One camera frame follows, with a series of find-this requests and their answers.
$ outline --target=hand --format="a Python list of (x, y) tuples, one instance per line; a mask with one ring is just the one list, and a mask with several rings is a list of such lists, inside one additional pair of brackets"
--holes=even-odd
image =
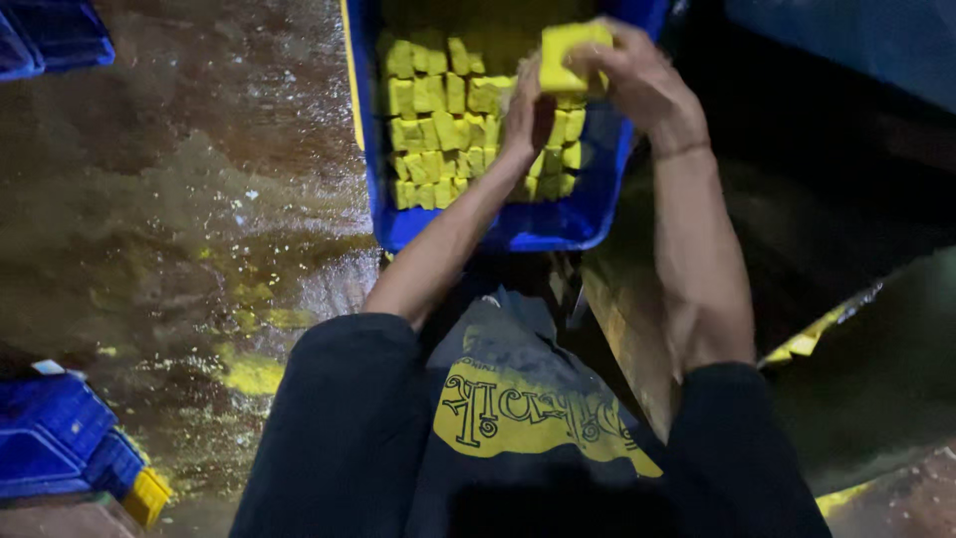
[(540, 51), (518, 63), (518, 81), (505, 116), (501, 153), (518, 155), (529, 161), (528, 166), (548, 142), (554, 126), (554, 99), (541, 95), (540, 69)]
[(608, 98), (639, 131), (650, 135), (655, 154), (668, 156), (709, 144), (697, 96), (641, 29), (618, 20), (597, 20), (611, 31), (615, 48), (597, 43), (574, 47), (565, 62), (590, 78), (604, 73)]

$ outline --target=yellow print on shirt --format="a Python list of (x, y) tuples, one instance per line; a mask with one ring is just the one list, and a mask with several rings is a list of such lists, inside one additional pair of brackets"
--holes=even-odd
[(573, 444), (590, 460), (628, 458), (639, 475), (663, 474), (631, 438), (609, 391), (535, 386), (516, 370), (462, 357), (448, 371), (439, 402), (435, 434), (467, 456), (540, 454)]

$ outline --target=black shirt sleeve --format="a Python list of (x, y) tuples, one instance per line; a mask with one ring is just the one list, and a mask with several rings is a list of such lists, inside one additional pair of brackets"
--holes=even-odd
[(230, 536), (402, 534), (429, 421), (405, 320), (313, 327), (290, 354)]
[(690, 373), (667, 448), (684, 534), (830, 536), (753, 367)]

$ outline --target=dark t-shirt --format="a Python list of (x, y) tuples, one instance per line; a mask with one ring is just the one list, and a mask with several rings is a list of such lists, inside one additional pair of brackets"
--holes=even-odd
[(690, 373), (664, 449), (544, 319), (476, 301), (427, 360), (396, 316), (309, 330), (231, 535), (830, 535), (756, 370)]

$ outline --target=wet concrete floor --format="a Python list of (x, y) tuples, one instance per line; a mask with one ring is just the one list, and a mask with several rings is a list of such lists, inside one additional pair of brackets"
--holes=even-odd
[(86, 371), (224, 535), (291, 345), (377, 272), (338, 4), (103, 0), (115, 65), (0, 84), (0, 342)]

